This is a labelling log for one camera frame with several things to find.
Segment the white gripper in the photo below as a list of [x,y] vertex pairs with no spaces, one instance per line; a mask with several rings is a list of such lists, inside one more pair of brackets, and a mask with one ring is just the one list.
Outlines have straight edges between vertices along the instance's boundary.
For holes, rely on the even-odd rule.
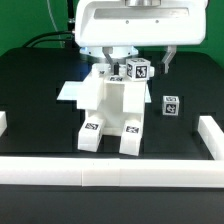
[[119,63],[112,47],[167,46],[158,64],[167,74],[177,47],[196,45],[206,34],[208,0],[80,0],[76,11],[75,40],[81,47],[103,47],[114,75]]

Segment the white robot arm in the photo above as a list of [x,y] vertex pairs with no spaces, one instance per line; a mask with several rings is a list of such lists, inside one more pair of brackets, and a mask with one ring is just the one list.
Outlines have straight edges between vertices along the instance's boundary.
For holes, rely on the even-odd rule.
[[134,46],[164,46],[160,70],[182,45],[197,45],[206,34],[209,0],[80,0],[76,10],[75,42],[97,57],[112,59],[116,49],[128,54]]

